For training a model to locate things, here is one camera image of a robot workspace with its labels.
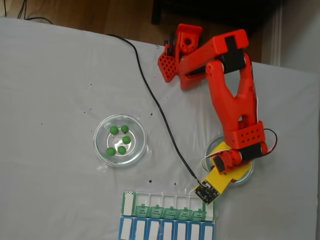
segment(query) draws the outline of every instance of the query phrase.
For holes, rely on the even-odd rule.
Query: table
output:
[[[163,47],[132,43],[178,147],[201,177],[198,159],[222,133],[207,83],[185,92],[177,77],[165,83],[157,68]],[[256,161],[249,182],[217,199],[216,239],[315,239],[319,79],[258,63],[253,69],[259,118],[279,141]],[[233,91],[237,80],[226,76]],[[0,113],[3,240],[115,240],[123,191],[188,194],[196,184],[133,49],[119,39],[1,18]],[[148,135],[144,157],[122,169],[102,165],[93,147],[99,122],[118,113],[137,118]]]

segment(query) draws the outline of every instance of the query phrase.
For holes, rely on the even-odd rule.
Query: circuit board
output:
[[[195,194],[197,194],[199,196],[199,198],[201,198],[201,200],[205,203],[205,204],[210,204],[213,200],[215,200],[218,196],[219,196],[219,192],[210,185],[210,183],[208,183],[207,180],[204,180],[203,185],[207,186],[201,186],[199,185],[195,190]]]

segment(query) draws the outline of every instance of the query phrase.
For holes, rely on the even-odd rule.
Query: glass petri dish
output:
[[[123,133],[121,126],[127,125],[129,131]],[[110,133],[110,127],[117,126],[118,134]],[[129,136],[131,142],[125,144],[124,136]],[[95,153],[105,164],[112,167],[123,167],[138,161],[144,154],[147,146],[147,134],[142,125],[132,116],[116,114],[107,117],[96,128],[93,136]],[[125,147],[125,154],[118,152],[118,147]],[[107,155],[107,148],[115,148],[115,155]]]
[[[217,135],[216,137],[214,137],[209,144],[206,146],[205,151],[204,151],[204,157],[208,156],[213,149],[215,149],[216,146],[218,146],[221,142],[223,142],[225,140],[224,136],[221,135]],[[255,167],[255,162],[251,161],[249,164],[251,164],[250,169],[243,175],[243,177],[241,177],[240,179],[234,179],[233,181],[231,181],[229,184],[232,186],[235,185],[239,185],[242,184],[244,182],[246,182],[249,177],[251,176],[254,167]],[[206,158],[205,160],[203,160],[203,167],[205,167],[205,169],[207,171],[211,171],[211,167],[213,166],[210,158]]]

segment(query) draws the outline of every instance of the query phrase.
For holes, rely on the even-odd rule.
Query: green pill organizer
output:
[[[214,222],[215,202],[205,205],[197,196],[125,191],[121,214],[138,218]]]

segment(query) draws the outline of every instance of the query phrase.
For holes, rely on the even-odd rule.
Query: mounting hole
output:
[[[191,39],[190,38],[184,39],[184,43],[185,45],[189,46],[191,44]]]

